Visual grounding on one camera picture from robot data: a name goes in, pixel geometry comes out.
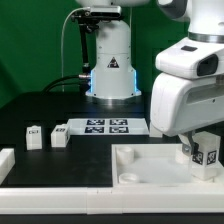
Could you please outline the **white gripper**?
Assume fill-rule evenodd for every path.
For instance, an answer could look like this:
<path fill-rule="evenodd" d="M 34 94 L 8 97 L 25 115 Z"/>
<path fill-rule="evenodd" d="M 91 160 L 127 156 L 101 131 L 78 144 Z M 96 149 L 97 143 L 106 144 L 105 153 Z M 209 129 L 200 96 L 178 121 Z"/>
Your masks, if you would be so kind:
<path fill-rule="evenodd" d="M 188 80 L 161 73 L 153 85 L 150 120 L 167 136 L 180 134 L 182 152 L 191 156 L 189 131 L 224 121 L 224 85 L 215 77 Z"/>

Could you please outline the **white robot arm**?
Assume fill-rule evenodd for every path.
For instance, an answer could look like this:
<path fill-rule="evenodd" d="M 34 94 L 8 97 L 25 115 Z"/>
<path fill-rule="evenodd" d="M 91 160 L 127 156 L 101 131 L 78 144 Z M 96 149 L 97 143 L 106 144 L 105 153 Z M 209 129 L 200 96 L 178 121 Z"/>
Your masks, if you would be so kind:
<path fill-rule="evenodd" d="M 150 0 L 76 0 L 86 31 L 97 31 L 97 63 L 87 95 L 124 100 L 138 94 L 130 62 L 130 28 L 121 20 L 123 6 Z M 188 36 L 159 53 L 150 120 L 167 136 L 179 136 L 183 152 L 197 155 L 202 144 L 193 132 L 224 121 L 224 0 L 156 0 L 170 19 L 188 21 Z"/>

